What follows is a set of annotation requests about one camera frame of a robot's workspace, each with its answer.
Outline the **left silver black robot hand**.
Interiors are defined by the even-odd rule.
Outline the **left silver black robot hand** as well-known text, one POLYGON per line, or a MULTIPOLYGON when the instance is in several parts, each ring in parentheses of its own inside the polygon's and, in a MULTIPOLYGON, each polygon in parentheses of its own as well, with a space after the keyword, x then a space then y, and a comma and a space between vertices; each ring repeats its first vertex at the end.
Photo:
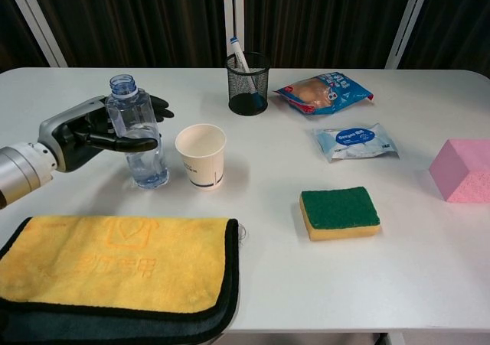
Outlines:
POLYGON ((96 96, 43 121, 38 142, 55 157, 59 172, 72 172, 103 150, 141 151, 148 142, 127 142, 116 136, 106 110, 106 97, 96 96))

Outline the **small clear bottle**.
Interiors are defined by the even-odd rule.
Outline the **small clear bottle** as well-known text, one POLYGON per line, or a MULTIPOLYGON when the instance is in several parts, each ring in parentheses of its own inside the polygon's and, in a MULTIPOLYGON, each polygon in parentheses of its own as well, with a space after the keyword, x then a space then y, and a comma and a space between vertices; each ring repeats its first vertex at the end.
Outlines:
POLYGON ((109 86, 111 94, 106 101, 106 110, 116 135, 131 141, 150 143, 149 150, 139 145, 126 152, 133 180, 146 189, 166 184, 168 168, 150 95, 138 88, 129 74, 112 77, 109 86))

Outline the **white paper cup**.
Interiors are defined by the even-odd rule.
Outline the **white paper cup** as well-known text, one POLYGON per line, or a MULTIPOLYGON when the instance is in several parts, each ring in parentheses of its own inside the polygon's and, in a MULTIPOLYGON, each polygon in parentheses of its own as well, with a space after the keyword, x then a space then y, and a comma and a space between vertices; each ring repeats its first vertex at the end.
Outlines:
POLYGON ((190 125, 179 132, 175 147, 181 156, 191 184, 200 190, 213 190, 224 177, 224 131, 212 124, 190 125))

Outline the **black pleated curtain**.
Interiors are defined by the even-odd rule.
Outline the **black pleated curtain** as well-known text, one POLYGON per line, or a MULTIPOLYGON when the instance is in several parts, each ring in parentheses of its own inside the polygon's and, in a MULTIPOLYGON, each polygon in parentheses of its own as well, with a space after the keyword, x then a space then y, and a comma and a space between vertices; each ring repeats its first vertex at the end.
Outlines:
MULTIPOLYGON (((222 67, 224 0, 38 0, 71 67, 222 67)), ((382 68, 408 0, 244 0, 246 50, 274 67, 382 68)), ((425 0, 403 69, 490 77, 490 0, 425 0)))

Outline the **yellow cloth with black edge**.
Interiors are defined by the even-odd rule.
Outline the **yellow cloth with black edge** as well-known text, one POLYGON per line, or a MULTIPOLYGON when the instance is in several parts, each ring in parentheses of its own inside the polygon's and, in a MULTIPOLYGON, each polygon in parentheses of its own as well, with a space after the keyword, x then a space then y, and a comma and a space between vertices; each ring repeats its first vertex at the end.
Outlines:
POLYGON ((0 248, 0 345, 195 345, 239 297, 231 218, 34 216, 0 248))

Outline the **blue red bread package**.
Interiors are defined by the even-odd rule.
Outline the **blue red bread package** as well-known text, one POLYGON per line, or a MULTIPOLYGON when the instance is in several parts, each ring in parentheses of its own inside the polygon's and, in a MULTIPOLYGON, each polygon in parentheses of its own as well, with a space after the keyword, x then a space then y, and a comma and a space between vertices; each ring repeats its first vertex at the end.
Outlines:
POLYGON ((323 73, 276 90, 292 108, 305 115, 331 115, 374 94, 339 72, 323 73))

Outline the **green yellow scrub sponge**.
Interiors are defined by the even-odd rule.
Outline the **green yellow scrub sponge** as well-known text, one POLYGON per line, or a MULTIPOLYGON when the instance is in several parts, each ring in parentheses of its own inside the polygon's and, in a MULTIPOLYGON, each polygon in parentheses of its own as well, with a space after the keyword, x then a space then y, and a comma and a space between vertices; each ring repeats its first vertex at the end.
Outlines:
POLYGON ((299 206, 309 239, 324 241, 373 236, 381 221, 364 187, 305 190, 299 206))

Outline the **white blue wet wipes pack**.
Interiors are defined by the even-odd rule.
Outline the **white blue wet wipes pack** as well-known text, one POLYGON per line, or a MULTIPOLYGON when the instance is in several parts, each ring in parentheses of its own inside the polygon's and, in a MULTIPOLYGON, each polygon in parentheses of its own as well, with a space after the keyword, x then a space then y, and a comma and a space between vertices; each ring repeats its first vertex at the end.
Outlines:
POLYGON ((379 123, 370 127, 313 129, 311 134, 328 162, 381 155, 399 157, 397 146, 379 123))

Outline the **pink foam cube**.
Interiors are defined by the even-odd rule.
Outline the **pink foam cube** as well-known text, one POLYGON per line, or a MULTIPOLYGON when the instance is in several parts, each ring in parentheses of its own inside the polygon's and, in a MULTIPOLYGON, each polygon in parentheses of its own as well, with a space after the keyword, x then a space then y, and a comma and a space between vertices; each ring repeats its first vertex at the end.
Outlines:
POLYGON ((490 138, 447 140, 429 172, 445 201, 490 203, 490 138))

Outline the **white metal frame post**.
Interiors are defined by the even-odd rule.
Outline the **white metal frame post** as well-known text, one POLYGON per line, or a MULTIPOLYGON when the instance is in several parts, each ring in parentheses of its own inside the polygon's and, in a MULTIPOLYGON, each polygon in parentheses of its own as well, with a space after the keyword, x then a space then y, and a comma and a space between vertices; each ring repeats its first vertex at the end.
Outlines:
POLYGON ((38 0, 15 0, 46 61, 51 67, 68 67, 38 0))
POLYGON ((245 49, 245 0, 224 0, 224 30, 226 55, 232 54, 230 39, 237 37, 241 49, 245 49))
POLYGON ((385 63, 385 70, 396 70, 398 68, 424 2, 425 0, 407 1, 387 62, 385 63))

